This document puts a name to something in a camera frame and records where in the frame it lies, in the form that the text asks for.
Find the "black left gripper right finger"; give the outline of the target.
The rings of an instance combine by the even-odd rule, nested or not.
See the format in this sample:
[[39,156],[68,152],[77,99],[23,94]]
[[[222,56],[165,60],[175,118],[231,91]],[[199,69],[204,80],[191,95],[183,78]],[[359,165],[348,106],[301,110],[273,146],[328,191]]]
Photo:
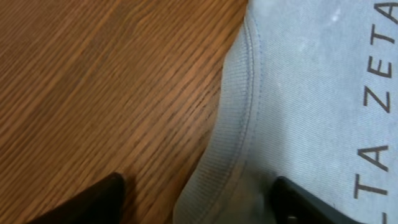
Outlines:
[[284,176],[272,184],[269,203],[278,224],[360,224]]

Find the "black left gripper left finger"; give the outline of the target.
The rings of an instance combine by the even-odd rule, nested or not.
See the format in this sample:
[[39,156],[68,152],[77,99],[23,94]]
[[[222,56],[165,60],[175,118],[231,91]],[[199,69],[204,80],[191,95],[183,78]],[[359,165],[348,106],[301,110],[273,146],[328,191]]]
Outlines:
[[114,172],[29,224],[119,224],[124,194],[124,178]]

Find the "light blue printed t-shirt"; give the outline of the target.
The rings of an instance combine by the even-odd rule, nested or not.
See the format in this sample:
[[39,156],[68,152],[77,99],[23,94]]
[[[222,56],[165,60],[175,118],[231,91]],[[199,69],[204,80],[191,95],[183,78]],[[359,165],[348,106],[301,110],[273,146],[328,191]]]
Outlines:
[[286,177],[361,223],[397,222],[397,2],[252,0],[174,223],[275,223]]

